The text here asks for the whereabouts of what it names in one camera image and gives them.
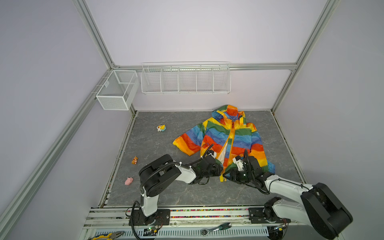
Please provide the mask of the rainbow striped jacket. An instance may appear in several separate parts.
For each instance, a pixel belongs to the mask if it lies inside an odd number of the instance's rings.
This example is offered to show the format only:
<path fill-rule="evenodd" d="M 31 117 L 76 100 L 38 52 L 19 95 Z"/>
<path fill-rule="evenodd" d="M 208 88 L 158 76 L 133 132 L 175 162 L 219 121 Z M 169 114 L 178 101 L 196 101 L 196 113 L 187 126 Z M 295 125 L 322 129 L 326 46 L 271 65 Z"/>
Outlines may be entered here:
<path fill-rule="evenodd" d="M 195 153 L 202 156 L 212 146 L 217 162 L 223 167 L 222 175 L 236 167 L 233 159 L 243 157 L 244 152 L 256 158 L 263 172 L 275 173 L 275 165 L 267 160 L 257 128 L 247 122 L 244 112 L 231 105 L 213 111 L 209 119 L 176 138 L 173 145 L 189 156 Z"/>

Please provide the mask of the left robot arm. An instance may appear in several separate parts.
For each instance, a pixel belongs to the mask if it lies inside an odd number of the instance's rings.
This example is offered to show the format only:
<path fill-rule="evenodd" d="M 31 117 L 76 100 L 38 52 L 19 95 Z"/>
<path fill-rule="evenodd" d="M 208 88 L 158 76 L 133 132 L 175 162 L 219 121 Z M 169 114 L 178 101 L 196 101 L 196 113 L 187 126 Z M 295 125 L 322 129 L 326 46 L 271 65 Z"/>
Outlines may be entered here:
<path fill-rule="evenodd" d="M 140 208 L 145 217 L 157 214 L 159 195 L 174 181 L 206 185 L 210 178 L 222 174 L 223 167 L 217 163 L 213 146 L 210 145 L 198 160 L 190 164 L 176 162 L 165 154 L 139 171 Z"/>

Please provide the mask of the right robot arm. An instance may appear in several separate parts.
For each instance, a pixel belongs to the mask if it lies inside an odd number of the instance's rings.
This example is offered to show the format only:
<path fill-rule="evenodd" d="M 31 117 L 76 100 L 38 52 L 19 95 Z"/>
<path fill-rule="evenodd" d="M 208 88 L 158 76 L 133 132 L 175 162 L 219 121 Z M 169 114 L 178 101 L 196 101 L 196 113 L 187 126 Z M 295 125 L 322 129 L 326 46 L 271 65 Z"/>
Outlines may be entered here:
<path fill-rule="evenodd" d="M 258 160 L 247 153 L 234 158 L 235 166 L 224 171 L 223 177 L 240 185 L 276 196 L 264 204 L 262 211 L 251 218 L 268 223 L 288 219 L 311 226 L 323 238 L 333 240 L 353 222 L 352 214 L 323 183 L 303 184 L 264 172 Z"/>

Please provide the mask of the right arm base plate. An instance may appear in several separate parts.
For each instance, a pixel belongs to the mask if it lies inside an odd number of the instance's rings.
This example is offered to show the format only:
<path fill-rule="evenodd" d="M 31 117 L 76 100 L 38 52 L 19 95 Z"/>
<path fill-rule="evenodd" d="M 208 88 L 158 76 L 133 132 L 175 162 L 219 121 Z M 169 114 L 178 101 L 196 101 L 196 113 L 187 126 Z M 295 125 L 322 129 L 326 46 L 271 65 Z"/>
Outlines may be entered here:
<path fill-rule="evenodd" d="M 253 207 L 248 208 L 249 220 L 252 224 L 288 224 L 290 219 L 283 219 L 277 216 L 272 208 Z"/>

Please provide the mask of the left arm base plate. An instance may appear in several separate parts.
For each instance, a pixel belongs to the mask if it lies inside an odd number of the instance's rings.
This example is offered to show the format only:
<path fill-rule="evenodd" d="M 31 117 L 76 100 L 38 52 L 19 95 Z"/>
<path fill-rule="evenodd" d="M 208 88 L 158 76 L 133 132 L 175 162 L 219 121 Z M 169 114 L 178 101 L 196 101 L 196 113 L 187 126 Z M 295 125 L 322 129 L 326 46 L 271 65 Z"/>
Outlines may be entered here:
<path fill-rule="evenodd" d="M 135 209 L 130 216 L 129 225 L 135 226 L 168 226 L 171 220 L 170 209 L 158 209 L 154 214 L 149 217 L 145 216 L 142 209 Z"/>

